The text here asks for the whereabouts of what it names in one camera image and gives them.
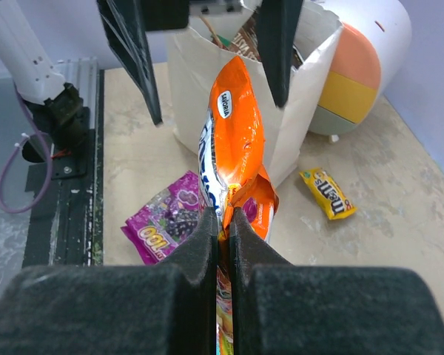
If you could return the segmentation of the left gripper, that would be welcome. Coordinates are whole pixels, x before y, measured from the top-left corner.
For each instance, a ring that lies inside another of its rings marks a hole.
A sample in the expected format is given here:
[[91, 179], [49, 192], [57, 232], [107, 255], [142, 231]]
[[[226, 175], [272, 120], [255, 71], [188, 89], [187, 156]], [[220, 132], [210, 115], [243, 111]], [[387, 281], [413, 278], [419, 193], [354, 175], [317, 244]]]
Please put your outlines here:
[[[181, 30], [190, 16], [240, 13], [243, 1], [233, 0], [98, 0], [98, 11], [110, 49], [144, 97], [155, 126], [163, 123], [146, 31]], [[275, 106], [289, 97], [292, 48], [302, 1], [263, 0], [256, 9], [255, 32], [260, 62]]]

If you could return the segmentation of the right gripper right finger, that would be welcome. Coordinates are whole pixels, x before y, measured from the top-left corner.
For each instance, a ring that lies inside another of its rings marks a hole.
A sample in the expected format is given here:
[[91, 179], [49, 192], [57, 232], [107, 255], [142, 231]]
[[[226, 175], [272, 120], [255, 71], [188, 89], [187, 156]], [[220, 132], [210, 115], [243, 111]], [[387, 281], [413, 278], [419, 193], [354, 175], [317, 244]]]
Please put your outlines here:
[[444, 354], [443, 318], [411, 270], [293, 265], [242, 209], [229, 251], [237, 354]]

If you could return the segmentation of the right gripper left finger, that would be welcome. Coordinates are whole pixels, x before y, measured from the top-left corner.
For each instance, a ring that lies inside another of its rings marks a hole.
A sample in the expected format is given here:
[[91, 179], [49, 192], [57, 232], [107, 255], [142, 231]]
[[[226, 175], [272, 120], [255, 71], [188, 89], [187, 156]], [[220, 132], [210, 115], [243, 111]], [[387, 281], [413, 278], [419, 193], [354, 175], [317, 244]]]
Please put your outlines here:
[[33, 266], [0, 299], [0, 354], [214, 354], [217, 218], [153, 266]]

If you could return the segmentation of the green chips bag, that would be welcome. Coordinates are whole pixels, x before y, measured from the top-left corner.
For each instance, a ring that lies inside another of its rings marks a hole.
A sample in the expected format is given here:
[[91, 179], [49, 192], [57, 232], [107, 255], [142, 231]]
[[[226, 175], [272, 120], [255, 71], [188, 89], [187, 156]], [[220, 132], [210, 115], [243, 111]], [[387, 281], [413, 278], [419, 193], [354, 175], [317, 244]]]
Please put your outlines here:
[[225, 38], [222, 38], [222, 39], [221, 39], [221, 42], [222, 42], [223, 46], [224, 46], [226, 49], [228, 49], [229, 46], [230, 46], [230, 44], [231, 44], [231, 42], [228, 41], [228, 40], [226, 40]]

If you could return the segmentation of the yellow m&m's packet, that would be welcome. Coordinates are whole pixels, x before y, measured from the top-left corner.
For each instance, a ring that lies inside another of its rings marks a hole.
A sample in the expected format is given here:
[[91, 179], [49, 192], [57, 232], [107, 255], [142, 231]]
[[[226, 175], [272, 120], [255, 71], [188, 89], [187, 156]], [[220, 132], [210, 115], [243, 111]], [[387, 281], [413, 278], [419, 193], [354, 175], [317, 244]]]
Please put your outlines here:
[[345, 196], [325, 169], [304, 170], [299, 172], [299, 175], [329, 220], [342, 220], [357, 211], [357, 207]]

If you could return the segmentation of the orange fox's fruits candy bag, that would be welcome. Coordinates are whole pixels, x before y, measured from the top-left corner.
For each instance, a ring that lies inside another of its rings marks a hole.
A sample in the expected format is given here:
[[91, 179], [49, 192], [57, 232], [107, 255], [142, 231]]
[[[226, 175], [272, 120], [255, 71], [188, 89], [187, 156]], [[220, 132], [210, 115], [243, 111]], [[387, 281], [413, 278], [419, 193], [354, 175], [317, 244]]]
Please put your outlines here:
[[198, 144], [199, 209], [217, 218], [216, 352], [233, 354], [229, 225], [240, 207], [250, 228], [269, 239], [279, 198], [263, 165], [263, 122], [246, 65], [231, 59], [212, 85]]

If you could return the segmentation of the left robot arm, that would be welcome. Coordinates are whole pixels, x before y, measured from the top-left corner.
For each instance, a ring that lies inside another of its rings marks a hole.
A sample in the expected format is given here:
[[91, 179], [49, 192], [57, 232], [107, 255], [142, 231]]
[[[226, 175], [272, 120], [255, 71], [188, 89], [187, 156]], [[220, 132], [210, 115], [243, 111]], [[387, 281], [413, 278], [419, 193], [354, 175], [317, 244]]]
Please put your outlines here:
[[[143, 94], [154, 125], [162, 124], [161, 106], [148, 32], [182, 30], [192, 16], [239, 13], [242, 1], [98, 1], [110, 49]], [[275, 106], [289, 97], [292, 48], [303, 3], [262, 1], [255, 33], [260, 61]], [[27, 118], [36, 117], [53, 143], [74, 150], [84, 141], [78, 122], [83, 101], [41, 46], [17, 1], [0, 1], [0, 59], [11, 74]]]

